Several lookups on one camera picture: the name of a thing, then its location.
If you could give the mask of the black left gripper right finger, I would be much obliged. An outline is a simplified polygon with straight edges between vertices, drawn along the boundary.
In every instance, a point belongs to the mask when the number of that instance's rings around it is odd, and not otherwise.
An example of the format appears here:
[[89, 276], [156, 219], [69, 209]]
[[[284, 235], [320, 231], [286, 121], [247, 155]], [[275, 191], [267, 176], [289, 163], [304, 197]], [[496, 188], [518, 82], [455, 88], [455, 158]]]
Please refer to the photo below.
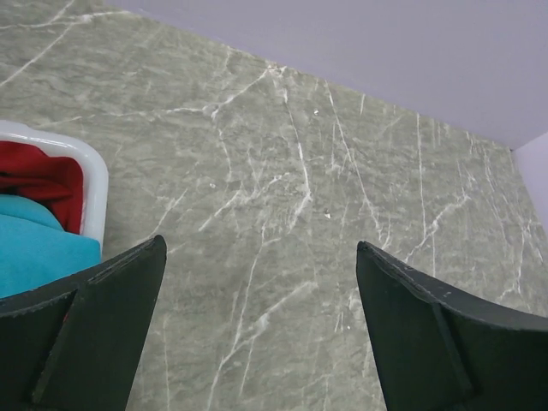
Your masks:
[[389, 410], [545, 410], [547, 320], [404, 264], [366, 241], [356, 276]]

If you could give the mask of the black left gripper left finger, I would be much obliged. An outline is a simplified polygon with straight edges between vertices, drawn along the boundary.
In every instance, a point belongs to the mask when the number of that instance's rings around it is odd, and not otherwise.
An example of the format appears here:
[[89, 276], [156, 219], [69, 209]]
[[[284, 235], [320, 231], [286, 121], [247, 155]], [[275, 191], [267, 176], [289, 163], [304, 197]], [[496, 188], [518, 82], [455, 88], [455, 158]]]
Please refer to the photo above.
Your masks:
[[1, 300], [3, 410], [124, 410], [164, 277], [161, 235]]

